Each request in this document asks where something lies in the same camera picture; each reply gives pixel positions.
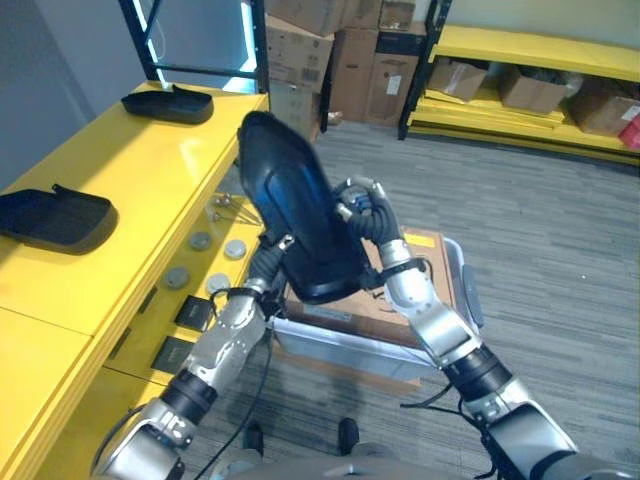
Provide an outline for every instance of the wall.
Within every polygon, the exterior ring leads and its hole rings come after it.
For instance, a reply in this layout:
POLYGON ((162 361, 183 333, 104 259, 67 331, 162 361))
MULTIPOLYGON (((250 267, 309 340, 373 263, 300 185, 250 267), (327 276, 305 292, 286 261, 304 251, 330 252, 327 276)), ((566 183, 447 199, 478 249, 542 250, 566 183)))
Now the wall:
POLYGON ((94 114, 35 2, 0 3, 0 189, 94 114))
MULTIPOLYGON (((424 20, 428 5, 416 1, 414 20, 424 20)), ((640 48, 637 0, 453 0, 447 21, 640 48)))
MULTIPOLYGON (((150 0, 141 2, 148 10, 150 0)), ((237 0, 165 0, 158 19, 152 38, 159 50, 164 34, 164 61, 239 68, 246 60, 237 0)), ((116 0, 0 1, 0 189, 144 79, 116 0)))
POLYGON ((99 115, 144 81, 115 0, 36 0, 76 82, 99 115))

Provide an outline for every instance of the black shoe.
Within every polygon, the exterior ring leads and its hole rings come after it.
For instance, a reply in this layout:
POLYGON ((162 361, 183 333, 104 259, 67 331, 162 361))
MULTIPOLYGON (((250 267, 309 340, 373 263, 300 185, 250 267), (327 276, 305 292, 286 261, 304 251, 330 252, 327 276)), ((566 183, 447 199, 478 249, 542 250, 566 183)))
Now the black shoe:
POLYGON ((262 457, 264 455, 264 441, 262 439, 262 428, 255 420, 252 420, 244 431, 242 448, 257 450, 262 457))
POLYGON ((349 455, 360 441, 360 429, 353 418, 343 418, 338 424, 338 450, 340 455, 349 455))

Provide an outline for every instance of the black plastic part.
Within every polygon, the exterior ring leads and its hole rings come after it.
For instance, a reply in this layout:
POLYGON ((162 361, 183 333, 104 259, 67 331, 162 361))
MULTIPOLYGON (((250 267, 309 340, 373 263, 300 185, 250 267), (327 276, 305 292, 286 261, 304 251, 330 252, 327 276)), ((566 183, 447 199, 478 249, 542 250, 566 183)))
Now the black plastic part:
POLYGON ((188 370, 181 370, 160 395, 174 412, 198 425, 211 409, 218 393, 188 370))
POLYGON ((54 193, 20 190, 0 196, 0 234, 26 245, 82 255, 99 247, 118 223, 106 198, 53 185, 54 193))
POLYGON ((213 115, 213 98, 173 86, 172 92, 147 91, 131 93, 122 99, 127 112, 157 120, 197 125, 213 115))
POLYGON ((353 418, 345 417, 338 424, 338 452, 349 455, 360 441, 360 429, 353 418))
POLYGON ((261 243, 256 253, 251 257, 249 278, 261 278, 268 285, 271 285, 280 270, 283 255, 284 252, 278 248, 277 244, 269 247, 261 243))
POLYGON ((371 215, 354 213, 349 219, 349 228, 356 236, 371 240, 376 245, 383 245, 402 238, 395 215, 388 202, 375 205, 371 215))
POLYGON ((187 295, 178 315, 173 320, 176 325, 204 332, 213 317, 213 307, 206 298, 187 295))
MULTIPOLYGON (((506 418, 509 418, 509 415, 499 420, 499 422, 504 421, 506 418)), ((508 480, 526 480, 500 445, 498 445, 498 443, 493 439, 490 432, 486 430, 483 431, 480 441, 489 454, 491 462, 497 468, 499 474, 502 475, 502 477, 498 476, 498 478, 505 478, 508 480)))
POLYGON ((484 345, 443 371, 465 402, 495 392, 512 378, 511 372, 484 345))
POLYGON ((261 457, 264 456, 264 435, 262 434, 262 427, 255 420, 252 420, 244 430, 242 448, 255 450, 261 457))
POLYGON ((184 463, 182 463, 180 459, 176 460, 175 465, 167 476, 167 480, 180 480, 182 478, 182 475, 184 475, 184 470, 184 463))
POLYGON ((295 238, 281 265, 298 298, 319 304, 357 292, 369 260, 335 213, 336 200, 309 142, 264 112, 249 113, 238 137, 242 187, 269 238, 295 238))
POLYGON ((551 467, 551 465, 559 462, 563 458, 575 455, 576 453, 577 452, 564 450, 560 452, 553 452, 551 455, 547 455, 533 466, 533 468, 531 469, 531 473, 529 474, 530 480, 543 480, 545 472, 549 470, 549 467, 551 467))

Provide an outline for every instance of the red box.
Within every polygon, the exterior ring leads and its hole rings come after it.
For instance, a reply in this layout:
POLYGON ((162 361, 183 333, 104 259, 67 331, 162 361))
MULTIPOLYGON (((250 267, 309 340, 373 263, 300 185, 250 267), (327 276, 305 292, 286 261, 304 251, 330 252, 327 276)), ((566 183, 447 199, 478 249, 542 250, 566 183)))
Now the red box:
POLYGON ((631 123, 620 132, 620 140, 631 150, 640 151, 640 114, 633 117, 631 123))

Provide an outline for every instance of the yellow shelf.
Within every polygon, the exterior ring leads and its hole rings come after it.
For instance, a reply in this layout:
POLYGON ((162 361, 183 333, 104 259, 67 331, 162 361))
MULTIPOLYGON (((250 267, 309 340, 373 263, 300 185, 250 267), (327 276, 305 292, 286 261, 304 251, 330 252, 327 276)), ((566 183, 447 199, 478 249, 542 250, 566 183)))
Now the yellow shelf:
POLYGON ((428 111, 438 109, 447 112, 465 112, 474 115, 487 115, 495 118, 503 118, 514 122, 521 121, 529 125, 553 127, 562 123, 565 119, 564 112, 557 108, 548 115, 531 112, 518 108, 502 105, 500 95, 495 88, 483 87, 479 89, 472 100, 464 102, 435 90, 426 90, 424 98, 416 105, 416 111, 428 111))
POLYGON ((638 157, 632 157, 611 150, 597 150, 580 147, 567 143, 546 142, 543 139, 518 137, 516 135, 501 135, 486 130, 458 129, 446 125, 415 123, 409 127, 409 133, 417 135, 442 135, 445 137, 464 138, 483 142, 495 142, 517 147, 537 148, 551 152, 583 155, 585 157, 607 160, 611 162, 625 163, 628 165, 640 165, 638 157))
MULTIPOLYGON (((257 214, 248 200, 244 200, 244 205, 257 214)), ((262 227, 225 219, 210 223, 203 213, 191 229, 191 232, 199 231, 206 231, 212 235, 211 247, 202 252, 195 251, 189 247, 187 236, 165 269, 166 272, 173 267, 185 267, 191 277, 189 283, 179 290, 170 290, 160 278, 156 283, 157 291, 148 307, 143 313, 133 317, 123 342, 118 342, 118 350, 112 352, 105 363, 106 367, 159 385, 167 385, 173 375, 151 368, 164 339, 172 336, 195 342, 200 336, 200 332, 179 327, 174 322, 187 295, 209 298, 205 286, 209 276, 214 273, 226 274, 232 286, 242 283, 249 268, 251 255, 258 246, 258 235, 262 233, 262 227), (239 260, 231 260, 224 254, 225 243, 234 239, 242 240, 247 245, 247 254, 239 260)), ((219 300, 217 305, 222 307, 223 300, 219 300)))
POLYGON ((499 109, 494 114, 486 110, 483 114, 478 114, 478 109, 474 108, 472 102, 460 105, 423 97, 418 100, 416 111, 409 117, 409 125, 428 124, 445 129, 467 128, 476 132, 486 132, 487 135, 502 134, 525 137, 537 142, 571 144, 582 148, 583 151, 588 151, 589 147, 611 150, 620 157, 630 157, 630 163, 637 162, 638 154, 629 150, 619 138, 584 133, 568 115, 560 124, 543 126, 538 123, 539 117, 532 116, 530 121, 524 121, 522 115, 510 118, 510 114, 506 115, 499 109))
MULTIPOLYGON (((25 412, 5 422, 11 435, 2 440, 3 480, 33 477, 236 158, 242 119, 252 110, 267 108, 266 95, 189 88, 213 95, 215 112, 207 122, 192 126, 135 117, 118 102, 6 190, 49 190, 59 183, 110 199, 119 220, 103 245, 82 256, 39 250, 0 237, 0 310, 78 335, 85 342, 74 350, 65 342, 50 340, 55 334, 29 333, 27 322, 17 324, 24 331, 16 327, 3 332, 3 340, 25 351, 46 344, 22 362, 33 364, 29 368, 46 362, 58 365, 51 360, 58 357, 66 362, 55 371, 42 366, 51 378, 42 390, 37 382, 32 385, 37 402, 24 402, 25 412)), ((20 367, 16 362, 9 358, 4 364, 20 367)), ((43 374, 34 372, 30 378, 43 374)), ((3 377, 2 382, 5 397, 25 395, 9 378, 3 377)))
POLYGON ((640 81, 640 50, 543 34, 445 25, 429 61, 436 55, 640 81))

